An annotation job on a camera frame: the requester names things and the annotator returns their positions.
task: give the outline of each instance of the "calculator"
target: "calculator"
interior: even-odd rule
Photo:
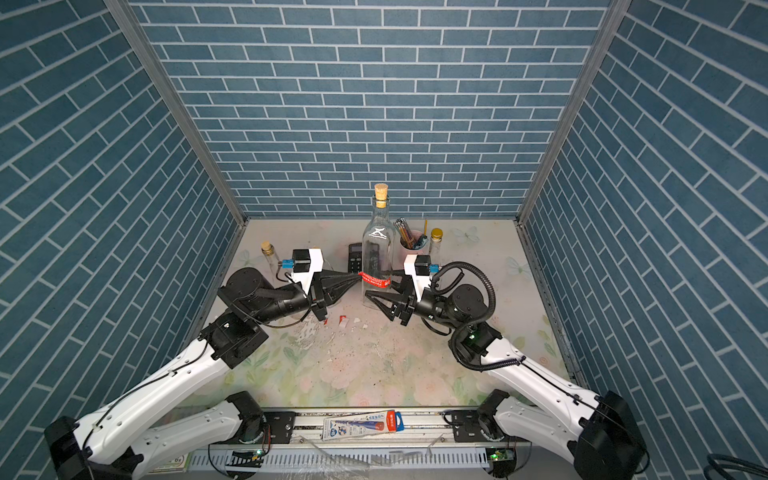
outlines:
[[[347,272],[362,272],[362,243],[349,244],[349,257],[347,260]]]

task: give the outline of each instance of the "cork stopper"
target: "cork stopper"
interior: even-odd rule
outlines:
[[[386,191],[389,188],[387,184],[376,184],[373,188],[376,190],[377,200],[386,200]]]

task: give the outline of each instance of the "metal frame edge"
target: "metal frame edge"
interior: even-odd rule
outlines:
[[[533,248],[531,236],[528,234],[528,229],[525,227],[525,225],[521,225],[520,223],[517,223],[515,226],[518,231],[518,236],[520,237],[520,243],[523,246],[526,259],[528,260],[528,266],[531,267],[531,274],[533,275],[534,281],[536,282],[536,287],[538,288],[539,295],[541,295],[541,300],[544,303],[544,309],[547,312],[547,317],[549,318],[549,323],[552,327],[554,339],[558,343],[560,355],[563,357],[565,369],[578,385],[589,388],[587,377],[584,375],[584,370],[581,369],[581,366],[578,363],[576,352],[573,350],[571,341],[568,338],[568,334],[565,332],[565,328],[563,327],[563,321],[560,317],[558,307],[554,302],[552,291],[549,288],[547,279],[544,276],[544,271],[541,269],[541,265],[539,264],[538,258],[536,257],[536,252]]]
[[[242,227],[245,225],[246,215],[237,198],[235,198],[232,189],[227,184],[227,180],[216,165],[214,156],[208,149],[202,135],[200,135],[200,131],[197,129],[192,117],[189,115],[186,107],[184,107],[181,96],[176,91],[173,82],[170,81],[165,68],[160,62],[160,58],[157,56],[157,52],[152,48],[149,37],[147,37],[144,29],[139,24],[133,9],[127,0],[104,0],[104,3],[123,35],[125,35],[128,44],[133,49],[142,66],[144,66],[144,70],[168,107],[170,114],[174,116],[181,132],[190,142],[190,146],[197,155],[197,159],[205,168],[211,181],[213,181],[216,190],[223,198],[237,225]]]
[[[592,86],[592,81],[598,75],[600,65],[603,63],[605,54],[608,51],[608,47],[611,46],[611,42],[616,35],[616,31],[624,19],[624,14],[627,12],[632,0],[613,0],[608,10],[605,12],[603,21],[601,23],[598,34],[595,37],[594,44],[587,54],[587,59],[584,61],[584,66],[581,69],[581,73],[576,80],[576,85],[568,97],[568,103],[563,109],[563,115],[558,122],[558,126],[555,128],[552,134],[552,139],[547,145],[547,149],[541,158],[541,163],[536,169],[531,186],[528,188],[528,194],[523,199],[520,213],[518,214],[518,222],[521,225],[525,225],[528,221],[528,217],[531,216],[533,206],[538,199],[541,189],[544,188],[544,183],[549,177],[549,172],[552,171],[555,161],[558,159],[558,155],[565,144],[565,139],[568,137],[568,132],[571,131],[576,120],[581,105],[584,103],[584,99],[587,97],[589,87]]]
[[[208,291],[205,293],[203,303],[200,305],[200,308],[197,309],[195,316],[192,317],[194,321],[192,326],[190,326],[187,335],[184,337],[184,341],[181,343],[182,349],[186,348],[190,343],[192,343],[192,340],[197,338],[197,334],[200,333],[200,331],[203,329],[205,319],[208,317],[208,313],[210,313],[210,309],[213,307],[214,301],[216,300],[219,286],[223,285],[224,283],[224,277],[227,275],[227,271],[230,269],[230,264],[232,263],[232,260],[234,260],[235,253],[237,253],[237,248],[240,246],[240,241],[243,240],[243,235],[245,234],[245,230],[247,228],[248,220],[246,220],[244,225],[237,226],[237,230],[235,230],[235,234],[231,240],[232,243],[230,243],[229,247],[227,248],[227,252],[221,259],[221,263],[219,263],[219,267],[216,270],[216,275],[211,280],[210,285],[208,286]]]

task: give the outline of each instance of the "glass bottle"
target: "glass bottle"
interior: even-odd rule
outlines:
[[[365,297],[367,291],[389,291],[396,241],[395,227],[389,221],[387,184],[376,184],[374,188],[373,218],[362,234],[362,272],[369,276],[362,278],[362,304],[371,308],[377,307]]]
[[[432,238],[429,239],[429,260],[434,265],[441,265],[440,245],[442,245],[442,230],[432,229]]]
[[[280,258],[277,256],[277,253],[275,253],[275,247],[269,242],[261,243],[261,253],[264,254],[264,258],[266,258],[266,262],[270,266],[270,272],[272,272],[268,281],[274,285],[274,280],[277,278],[277,272],[280,271],[281,267]]]

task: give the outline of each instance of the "red label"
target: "red label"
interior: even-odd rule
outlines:
[[[394,410],[389,410],[386,413],[386,426],[387,426],[387,429],[390,432],[394,432],[395,430],[397,430],[397,423],[395,421],[395,411]]]
[[[370,276],[368,273],[360,272],[359,275],[362,277],[363,281],[368,282],[373,286],[377,286],[378,288],[385,288],[392,282],[389,278],[386,280],[381,280],[375,276]]]

